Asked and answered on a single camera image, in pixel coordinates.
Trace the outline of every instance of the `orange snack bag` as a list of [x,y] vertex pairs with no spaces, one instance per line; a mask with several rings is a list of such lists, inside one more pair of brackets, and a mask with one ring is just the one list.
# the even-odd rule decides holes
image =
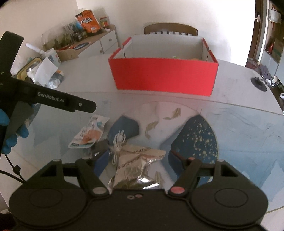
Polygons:
[[76,18],[87,33],[97,33],[101,31],[101,26],[91,10],[84,10],[76,15]]

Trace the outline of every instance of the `snack bag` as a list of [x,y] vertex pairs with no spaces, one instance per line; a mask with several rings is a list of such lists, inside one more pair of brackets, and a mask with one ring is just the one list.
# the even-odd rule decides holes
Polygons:
[[68,145],[72,149],[90,148],[96,141],[99,141],[104,132],[104,126],[109,120],[101,115],[92,115],[87,126],[73,138]]
[[102,32],[101,26],[91,10],[84,10],[76,15],[76,18],[88,34],[100,34]]
[[122,147],[115,176],[110,180],[110,189],[162,188],[156,179],[148,176],[151,163],[164,158],[166,151],[127,144]]

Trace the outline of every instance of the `cardboard tray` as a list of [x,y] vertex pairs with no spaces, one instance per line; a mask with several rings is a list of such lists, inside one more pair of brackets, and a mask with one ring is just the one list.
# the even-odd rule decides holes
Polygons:
[[205,39],[186,35],[132,36],[108,61],[119,90],[210,96],[218,70]]

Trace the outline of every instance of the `silver foil bag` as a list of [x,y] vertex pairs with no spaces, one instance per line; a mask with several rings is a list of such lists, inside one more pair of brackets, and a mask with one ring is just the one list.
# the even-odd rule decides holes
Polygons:
[[55,89],[62,83],[62,81],[63,81],[63,71],[57,70],[53,74],[53,76],[51,76],[45,87],[50,89]]
[[110,180],[110,189],[162,188],[160,182],[148,176],[151,163],[164,158],[166,151],[125,145],[119,152],[115,176]]

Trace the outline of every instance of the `white cable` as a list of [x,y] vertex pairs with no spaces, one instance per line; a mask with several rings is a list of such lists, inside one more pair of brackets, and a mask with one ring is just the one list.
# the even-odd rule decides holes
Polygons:
[[28,48],[34,50],[35,52],[38,52],[38,53],[41,54],[41,55],[46,55],[46,52],[45,52],[45,51],[39,49],[38,47],[36,47],[36,46],[34,46],[34,45],[31,45],[31,44],[29,44],[29,43],[26,43],[26,47],[28,47]]
[[121,132],[119,131],[119,133],[117,133],[113,139],[114,155],[111,161],[113,165],[116,165],[118,162],[118,153],[120,152],[125,140],[126,136],[124,134],[124,130],[122,130]]

